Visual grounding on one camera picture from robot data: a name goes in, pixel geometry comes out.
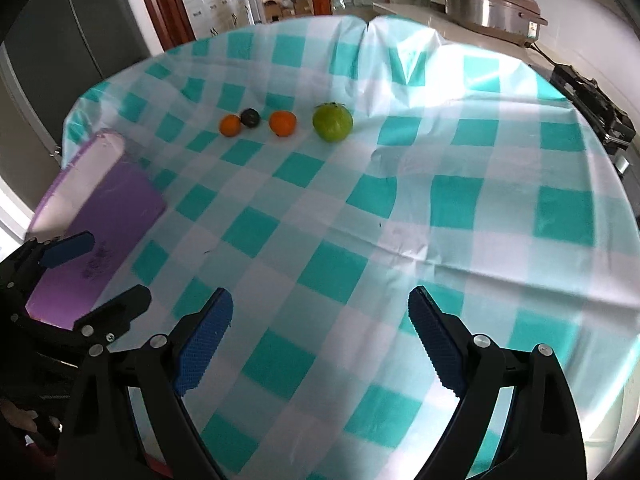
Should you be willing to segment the person's left hand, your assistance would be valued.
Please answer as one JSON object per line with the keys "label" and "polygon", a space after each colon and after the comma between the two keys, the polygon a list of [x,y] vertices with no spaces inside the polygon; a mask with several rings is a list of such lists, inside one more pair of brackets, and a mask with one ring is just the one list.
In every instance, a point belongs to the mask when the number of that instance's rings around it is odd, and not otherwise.
{"label": "person's left hand", "polygon": [[11,430],[16,430],[24,441],[32,442],[45,456],[58,452],[61,440],[61,423],[53,416],[25,411],[13,402],[1,400],[1,420]]}

